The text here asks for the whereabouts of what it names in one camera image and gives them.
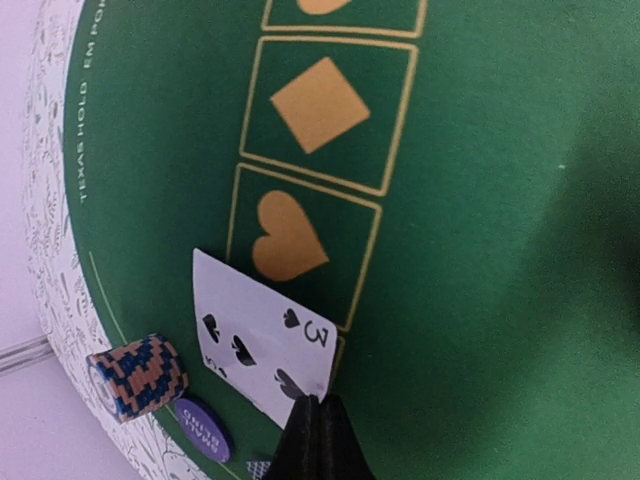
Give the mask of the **blue round blind button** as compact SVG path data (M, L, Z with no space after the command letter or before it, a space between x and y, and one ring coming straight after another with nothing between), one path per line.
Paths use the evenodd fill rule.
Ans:
M222 419L203 400L194 396L175 401L178 422L189 441L207 458L228 463L234 443Z

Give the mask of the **white chip stack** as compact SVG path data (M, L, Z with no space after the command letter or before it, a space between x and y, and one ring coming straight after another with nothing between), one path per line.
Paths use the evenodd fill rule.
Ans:
M91 354L86 364L99 400L120 424L165 407L189 387L181 356L157 333Z

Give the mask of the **three of spades card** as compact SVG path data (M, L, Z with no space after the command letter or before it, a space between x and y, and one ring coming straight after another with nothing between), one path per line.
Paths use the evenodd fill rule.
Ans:
M337 327L199 249L193 251L196 328L204 364L283 428L300 396L322 400Z

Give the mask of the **blue dealt card player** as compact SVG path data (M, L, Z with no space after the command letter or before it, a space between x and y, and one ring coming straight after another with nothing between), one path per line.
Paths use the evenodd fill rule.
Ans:
M250 460L246 462L246 469L252 480L263 480L270 467L270 461Z

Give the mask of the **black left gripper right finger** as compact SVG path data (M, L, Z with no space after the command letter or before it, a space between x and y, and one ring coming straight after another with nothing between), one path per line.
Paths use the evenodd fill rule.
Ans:
M341 398L328 395L320 405L319 478L375 480Z

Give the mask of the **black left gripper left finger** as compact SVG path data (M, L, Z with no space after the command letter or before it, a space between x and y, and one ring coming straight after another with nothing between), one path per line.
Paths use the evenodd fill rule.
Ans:
M294 402L274 457L264 479L319 479L320 404L316 396L301 396Z

